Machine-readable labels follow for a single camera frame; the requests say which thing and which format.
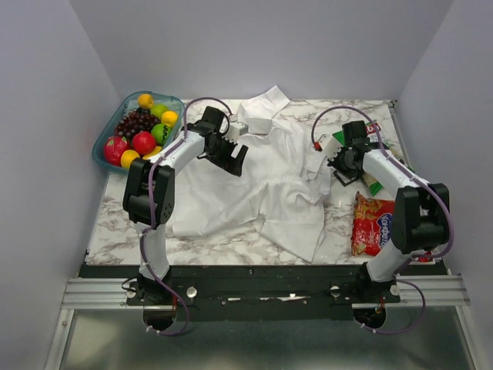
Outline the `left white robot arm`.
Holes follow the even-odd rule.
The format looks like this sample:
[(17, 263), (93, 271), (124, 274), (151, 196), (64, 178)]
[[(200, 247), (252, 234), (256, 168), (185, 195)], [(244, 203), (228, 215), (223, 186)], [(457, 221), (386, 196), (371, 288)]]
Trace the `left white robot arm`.
[(175, 207), (176, 175), (200, 157), (239, 177), (248, 147), (237, 141), (247, 132), (247, 124), (232, 121), (219, 109), (208, 106), (201, 119), (187, 123), (160, 153), (149, 160), (132, 161), (122, 205), (139, 233), (139, 273), (149, 279), (144, 295), (153, 304), (165, 303), (171, 293), (169, 283), (164, 281), (170, 268), (165, 229)]

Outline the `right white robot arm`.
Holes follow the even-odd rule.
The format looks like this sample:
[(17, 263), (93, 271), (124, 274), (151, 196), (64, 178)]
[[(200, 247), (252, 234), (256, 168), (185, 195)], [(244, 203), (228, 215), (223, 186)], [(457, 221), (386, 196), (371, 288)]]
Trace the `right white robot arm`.
[(382, 293), (382, 284), (393, 280), (406, 264), (426, 251), (445, 249), (454, 242), (454, 227), (450, 215), (448, 188), (442, 183), (430, 183), (401, 163), (383, 144), (381, 138), (372, 142), (362, 121), (342, 126), (344, 141), (329, 136), (320, 148), (328, 165), (345, 177), (354, 179), (367, 173), (394, 197), (394, 212), (388, 242), (363, 268), (367, 276), (354, 283), (356, 296), (365, 302)]

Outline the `white shirt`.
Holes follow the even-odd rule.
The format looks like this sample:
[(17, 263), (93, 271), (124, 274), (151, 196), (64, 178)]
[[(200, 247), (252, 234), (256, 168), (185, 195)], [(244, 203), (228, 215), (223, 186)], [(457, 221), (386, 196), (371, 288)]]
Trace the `white shirt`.
[(330, 171), (309, 142), (309, 129), (276, 119), (290, 100), (274, 86), (243, 101), (239, 122), (248, 151), (235, 177), (208, 160), (191, 161), (176, 177), (168, 227), (177, 237), (201, 237), (256, 220), (257, 232), (306, 262), (324, 239)]

